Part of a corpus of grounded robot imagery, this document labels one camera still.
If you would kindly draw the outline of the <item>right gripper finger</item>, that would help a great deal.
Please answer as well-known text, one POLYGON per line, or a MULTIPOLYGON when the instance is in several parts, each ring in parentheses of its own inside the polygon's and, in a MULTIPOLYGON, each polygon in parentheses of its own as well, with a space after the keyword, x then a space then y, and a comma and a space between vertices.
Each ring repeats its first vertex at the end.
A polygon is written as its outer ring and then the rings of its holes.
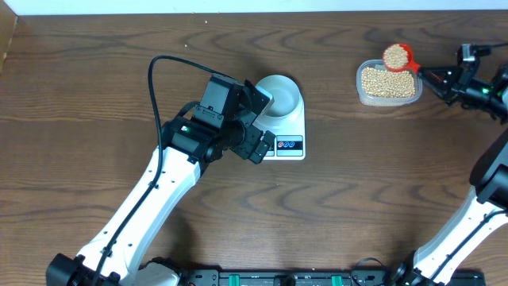
POLYGON ((463 68, 458 66, 446 66, 437 68, 420 67, 418 75, 427 81, 452 82, 460 77, 463 68))
POLYGON ((439 79, 433 76, 420 75, 422 82, 440 99, 446 99, 450 92, 450 86, 446 79, 439 79))

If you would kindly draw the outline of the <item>red plastic measuring scoop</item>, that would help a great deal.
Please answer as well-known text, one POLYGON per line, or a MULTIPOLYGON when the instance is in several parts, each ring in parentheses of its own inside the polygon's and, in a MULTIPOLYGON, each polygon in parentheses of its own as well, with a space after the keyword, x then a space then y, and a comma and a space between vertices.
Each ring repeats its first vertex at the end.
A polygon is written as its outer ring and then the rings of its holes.
POLYGON ((383 52, 383 64, 390 72, 412 71, 418 73, 420 65, 414 61, 414 55, 408 44, 392 44, 383 52))

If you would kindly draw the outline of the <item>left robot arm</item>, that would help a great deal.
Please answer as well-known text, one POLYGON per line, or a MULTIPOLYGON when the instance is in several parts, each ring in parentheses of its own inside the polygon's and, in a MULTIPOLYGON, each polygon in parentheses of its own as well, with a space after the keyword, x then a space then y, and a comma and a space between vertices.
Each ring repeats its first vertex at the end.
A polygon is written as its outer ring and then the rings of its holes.
POLYGON ((231 150, 260 163, 275 135, 254 122, 260 110, 243 106, 220 113, 189 102, 160 125, 159 144, 144 174, 104 228, 70 258, 57 254, 48 285, 177 285, 181 273, 142 259, 169 214, 210 163, 231 150))

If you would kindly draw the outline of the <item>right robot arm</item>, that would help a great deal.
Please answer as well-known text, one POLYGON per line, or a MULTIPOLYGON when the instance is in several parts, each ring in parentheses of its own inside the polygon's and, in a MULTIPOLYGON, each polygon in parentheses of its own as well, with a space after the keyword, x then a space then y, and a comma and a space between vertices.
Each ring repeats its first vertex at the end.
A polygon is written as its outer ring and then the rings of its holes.
MULTIPOLYGON (((489 82, 476 79, 479 64, 420 68, 418 75, 447 103, 485 111, 507 122, 507 65, 489 82)), ((458 266, 492 232, 507 224, 507 133, 479 158, 468 196, 437 235, 412 253, 387 285, 446 285, 458 266)))

